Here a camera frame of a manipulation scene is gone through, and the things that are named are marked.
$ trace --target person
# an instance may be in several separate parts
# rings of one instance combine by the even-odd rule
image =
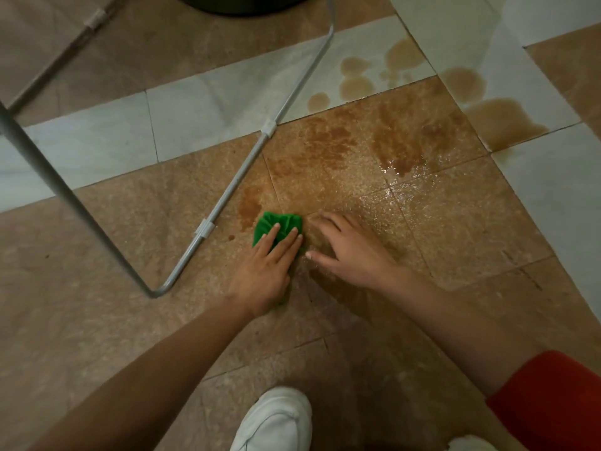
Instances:
[[[356,217],[323,213],[313,224],[335,258],[306,257],[342,280],[386,296],[417,323],[487,397],[510,433],[531,451],[601,449],[601,379],[592,371],[454,300],[397,264]],[[252,319],[277,303],[302,243],[291,232],[273,250],[275,226],[249,252],[229,292],[160,341],[73,409],[32,450],[151,450],[204,374]],[[240,425],[231,449],[307,451],[311,405],[281,386],[263,394]],[[494,449],[467,437],[449,449]]]

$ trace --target dark round container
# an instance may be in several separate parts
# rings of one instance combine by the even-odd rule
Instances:
[[[288,8],[303,0],[183,0],[203,11],[224,15],[258,15]]]

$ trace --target white plastic clip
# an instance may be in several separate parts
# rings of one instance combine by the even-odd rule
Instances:
[[[215,225],[205,218],[203,219],[203,222],[200,223],[200,226],[196,229],[195,233],[206,239],[214,229]]]
[[[268,118],[265,121],[265,125],[263,125],[263,128],[261,128],[261,133],[266,134],[267,136],[271,137],[274,134],[275,128],[278,127],[278,124],[275,123],[275,120],[271,120],[270,118]]]
[[[104,9],[96,9],[95,13],[92,14],[92,16],[85,21],[85,26],[95,30],[97,29],[99,26],[101,26],[102,22],[104,22],[106,19],[106,11]]]

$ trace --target red sleeve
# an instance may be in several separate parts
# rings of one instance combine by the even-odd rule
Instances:
[[[526,363],[486,403],[530,451],[601,450],[601,378],[559,351]]]

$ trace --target white tile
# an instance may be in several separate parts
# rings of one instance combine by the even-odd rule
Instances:
[[[521,45],[601,22],[601,0],[488,0]]]
[[[493,153],[601,319],[601,143],[584,123]]]
[[[483,100],[515,100],[549,131],[580,121],[485,0],[391,2],[447,86],[445,71],[468,68],[486,82]],[[473,104],[458,103],[462,109]]]
[[[157,162],[144,93],[26,129],[71,189]],[[26,161],[0,137],[0,211],[52,195]]]
[[[284,120],[308,115],[308,99],[316,92],[327,93],[330,107],[343,104],[338,91],[340,62],[347,57],[371,61],[364,75],[372,81],[373,93],[387,90],[388,83],[379,78],[384,54],[405,37],[396,16],[337,32]],[[268,116],[275,116],[322,41],[313,39],[148,90],[159,160],[259,130]],[[397,85],[433,74],[424,62],[402,73]]]

